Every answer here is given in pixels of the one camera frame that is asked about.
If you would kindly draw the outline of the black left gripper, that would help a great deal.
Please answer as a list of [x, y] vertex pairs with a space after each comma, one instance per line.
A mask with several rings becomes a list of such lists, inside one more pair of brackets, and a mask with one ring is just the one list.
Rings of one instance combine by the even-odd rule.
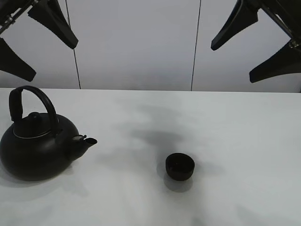
[[[0, 33], [4, 33], [28, 9], [28, 16], [54, 33], [69, 48], [75, 49], [78, 39], [67, 23], [57, 0], [1, 0]], [[0, 70], [26, 81], [32, 81], [36, 71], [0, 39]]]

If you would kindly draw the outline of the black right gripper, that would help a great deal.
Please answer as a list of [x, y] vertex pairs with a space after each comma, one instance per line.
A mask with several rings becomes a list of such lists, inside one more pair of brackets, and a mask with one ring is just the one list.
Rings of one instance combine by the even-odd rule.
[[211, 42], [217, 50], [233, 36], [258, 22], [261, 8], [289, 37], [277, 53], [249, 73], [251, 83], [301, 72], [301, 1], [237, 0], [229, 18]]

